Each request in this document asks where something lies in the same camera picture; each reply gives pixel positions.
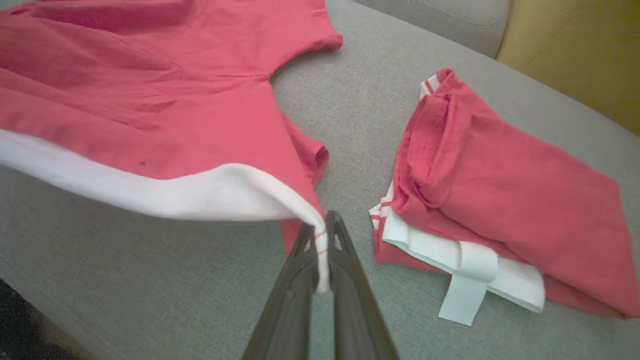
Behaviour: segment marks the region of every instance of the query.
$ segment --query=gray couch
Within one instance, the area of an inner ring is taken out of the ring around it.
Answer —
[[[331,153],[317,187],[345,219],[402,359],[637,359],[639,320],[495,295],[473,327],[437,317],[448,276],[373,262],[367,209],[386,192],[417,85],[456,69],[507,122],[620,184],[640,264],[640,142],[595,111],[496,61],[348,0],[344,35],[273,78],[282,109]],[[278,224],[152,218],[0,168],[0,277],[96,359],[237,359],[284,262]],[[332,358],[331,295],[314,298],[311,356]]]

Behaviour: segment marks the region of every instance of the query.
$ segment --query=yellow wall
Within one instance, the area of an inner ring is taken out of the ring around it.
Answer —
[[[639,0],[511,0],[497,59],[640,134]]]

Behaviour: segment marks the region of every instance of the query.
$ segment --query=shirt sleeve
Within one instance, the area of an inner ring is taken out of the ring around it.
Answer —
[[[260,67],[271,75],[307,51],[336,50],[342,35],[331,25],[324,0],[261,1],[265,39],[258,44]]]

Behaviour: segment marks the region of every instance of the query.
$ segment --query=white fabric strap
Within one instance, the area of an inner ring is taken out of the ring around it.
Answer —
[[[390,205],[393,184],[380,204],[369,210],[375,228],[385,219],[382,241],[452,274],[439,317],[471,325],[490,291],[530,311],[540,313],[545,305],[542,273],[532,265],[501,258],[492,249],[467,241],[454,241],[426,233],[407,224]]]
[[[460,242],[460,267],[452,273],[438,317],[473,324],[488,285],[498,274],[498,255],[488,247]]]

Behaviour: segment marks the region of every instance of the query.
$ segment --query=couch cushion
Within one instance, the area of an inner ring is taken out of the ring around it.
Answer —
[[[638,139],[454,42],[360,4],[328,7],[344,47],[299,57],[273,84],[286,114],[326,141],[331,160],[317,192],[345,219],[401,358],[628,359],[640,352],[637,320],[555,303],[537,315],[489,294],[471,328],[438,319],[447,276],[374,264],[367,214],[392,179],[419,83],[442,67],[456,69],[504,120],[619,182],[636,263]],[[277,224],[151,218],[6,168],[0,184],[0,277],[97,359],[241,356],[284,261]],[[312,359],[331,358],[332,329],[331,296],[315,297]]]
[[[357,0],[494,58],[509,0]]]

